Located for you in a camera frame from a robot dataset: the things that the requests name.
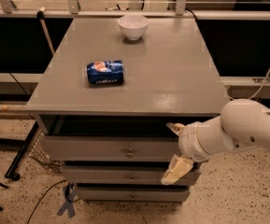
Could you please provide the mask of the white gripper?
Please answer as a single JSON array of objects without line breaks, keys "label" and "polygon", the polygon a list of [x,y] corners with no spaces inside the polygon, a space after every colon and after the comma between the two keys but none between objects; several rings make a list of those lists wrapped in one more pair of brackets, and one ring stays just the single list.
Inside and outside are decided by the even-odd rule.
[{"label": "white gripper", "polygon": [[168,122],[166,127],[178,136],[178,149],[183,156],[174,155],[164,172],[163,185],[173,185],[186,175],[193,167],[193,162],[208,161],[211,156],[205,152],[198,140],[200,122],[187,126],[181,123]]}]

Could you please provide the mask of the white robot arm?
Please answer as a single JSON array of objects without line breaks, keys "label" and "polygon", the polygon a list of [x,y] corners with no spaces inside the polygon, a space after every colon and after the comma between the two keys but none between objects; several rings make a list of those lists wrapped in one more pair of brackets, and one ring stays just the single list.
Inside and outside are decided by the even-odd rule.
[{"label": "white robot arm", "polygon": [[169,122],[167,127],[178,136],[180,154],[163,174],[164,185],[175,184],[196,162],[218,153],[270,150],[270,108],[249,99],[229,102],[214,119],[189,125]]}]

